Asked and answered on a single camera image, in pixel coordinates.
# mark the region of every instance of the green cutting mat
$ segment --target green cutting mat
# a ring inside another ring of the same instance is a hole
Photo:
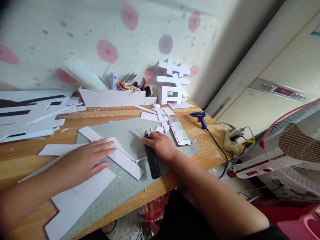
[[[160,123],[152,122],[140,118],[133,118],[123,121],[110,122],[100,125],[91,126],[91,128],[100,134],[102,137],[116,137],[120,144],[126,149],[126,151],[134,158],[140,159],[146,156],[144,145],[137,137],[130,133],[135,130],[141,136],[148,130],[150,133],[150,127],[153,131],[159,126]],[[166,133],[167,136],[173,140],[171,131]],[[78,133],[77,144],[88,143],[84,136]],[[200,148],[193,142],[190,146],[183,146],[178,148],[181,152],[188,157],[192,157],[194,154],[200,151]],[[80,219],[70,228],[70,230],[62,237],[61,240],[69,240],[86,228],[93,225],[95,222],[103,218],[105,215],[134,197],[136,194],[150,186],[156,180],[151,178],[150,168],[148,160],[140,161],[138,165],[145,171],[139,181],[129,175],[116,163],[114,163],[109,157],[104,158],[101,162],[111,162],[110,170],[116,174],[114,180],[108,185],[108,187],[99,195],[99,197],[90,205],[90,207],[84,212]],[[162,175],[167,174],[172,169],[163,161],[159,161],[159,167]]]

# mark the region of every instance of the person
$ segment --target person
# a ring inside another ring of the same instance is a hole
[[[186,186],[182,192],[171,193],[155,239],[289,239],[252,204],[181,153],[169,137],[157,131],[152,132],[150,138],[141,140],[154,149],[159,159],[171,164]],[[96,163],[115,151],[115,148],[108,149],[111,144],[113,142],[102,139],[81,146],[44,172],[2,194],[2,235],[10,233],[44,201],[109,167],[109,162]],[[101,234],[103,231],[98,231],[84,239],[107,239]]]

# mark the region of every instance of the white box organizer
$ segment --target white box organizer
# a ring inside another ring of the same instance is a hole
[[[157,97],[146,97],[145,91],[90,90],[80,87],[79,92],[87,107],[151,105],[157,102]]]

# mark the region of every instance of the black utility knife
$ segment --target black utility knife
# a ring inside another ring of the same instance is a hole
[[[144,137],[151,139],[147,133],[145,133]],[[147,145],[144,145],[144,147],[146,148],[152,179],[157,179],[161,177],[161,172],[157,163],[158,159],[156,153],[154,152],[152,147],[149,147]]]

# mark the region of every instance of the wooden desk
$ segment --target wooden desk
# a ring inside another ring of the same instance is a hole
[[[224,157],[214,144],[211,136],[201,129],[197,118],[188,116],[191,112],[202,111],[199,107],[184,108],[173,110],[174,118],[180,119],[184,128],[190,136],[196,141],[201,151],[194,155],[192,159],[203,168],[209,170],[225,162]],[[135,107],[109,107],[109,108],[87,108],[84,112],[67,114],[63,126],[55,131],[53,136],[37,140],[21,140],[0,144],[0,191],[3,191],[15,185],[20,179],[41,168],[55,157],[37,156],[40,150],[46,144],[75,144],[77,131],[85,126],[92,126],[109,121],[120,121],[129,118],[139,117],[141,110]],[[206,117],[208,129],[217,140],[220,146],[223,146],[225,130],[219,126],[211,117]],[[80,238],[89,232],[139,208],[140,206],[152,201],[153,199],[165,194],[166,192],[181,185],[181,179],[175,172],[170,172],[160,178],[147,188],[148,197],[142,197],[145,192],[142,191],[126,203],[109,213],[107,216],[96,222],[94,225],[80,233],[74,239]],[[9,236],[9,239],[46,239],[43,226],[56,212],[55,207],[50,201],[28,216]]]

